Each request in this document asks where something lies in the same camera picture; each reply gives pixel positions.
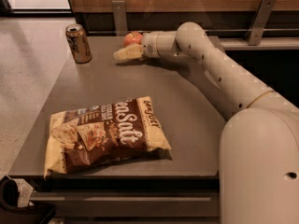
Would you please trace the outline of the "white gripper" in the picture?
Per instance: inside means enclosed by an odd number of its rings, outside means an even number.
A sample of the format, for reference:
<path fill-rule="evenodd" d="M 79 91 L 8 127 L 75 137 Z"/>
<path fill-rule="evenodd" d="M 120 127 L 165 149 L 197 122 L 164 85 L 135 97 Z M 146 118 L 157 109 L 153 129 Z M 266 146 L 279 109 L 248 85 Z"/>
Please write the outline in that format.
<path fill-rule="evenodd" d="M 140 59 L 144 54 L 149 58 L 158 58 L 158 35 L 159 32 L 144 33 L 141 45 L 134 43 L 115 51 L 114 59 L 117 61 Z"/>

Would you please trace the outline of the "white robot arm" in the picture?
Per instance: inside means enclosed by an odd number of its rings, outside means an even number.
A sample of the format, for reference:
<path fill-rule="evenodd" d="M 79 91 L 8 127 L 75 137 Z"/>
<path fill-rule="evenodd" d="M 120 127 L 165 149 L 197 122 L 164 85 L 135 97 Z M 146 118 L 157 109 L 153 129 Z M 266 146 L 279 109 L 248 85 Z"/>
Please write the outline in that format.
<path fill-rule="evenodd" d="M 299 224 L 299 109 L 185 22 L 145 33 L 117 60 L 188 56 L 228 98 L 220 141 L 221 224 Z"/>

